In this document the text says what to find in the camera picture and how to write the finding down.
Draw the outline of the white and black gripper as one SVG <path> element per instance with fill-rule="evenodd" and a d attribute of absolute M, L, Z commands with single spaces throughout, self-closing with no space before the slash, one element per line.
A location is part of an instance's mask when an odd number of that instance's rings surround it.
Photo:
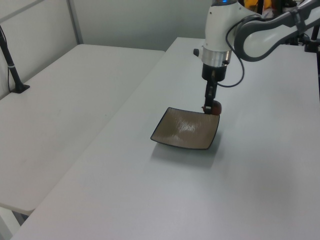
<path fill-rule="evenodd" d="M 217 82 L 221 82 L 225 79 L 227 66 L 210 66 L 202 64 L 201 76 L 207 81 L 205 89 L 205 102 L 203 105 L 203 111 L 205 114 L 212 113 L 213 100 L 216 98 Z"/>

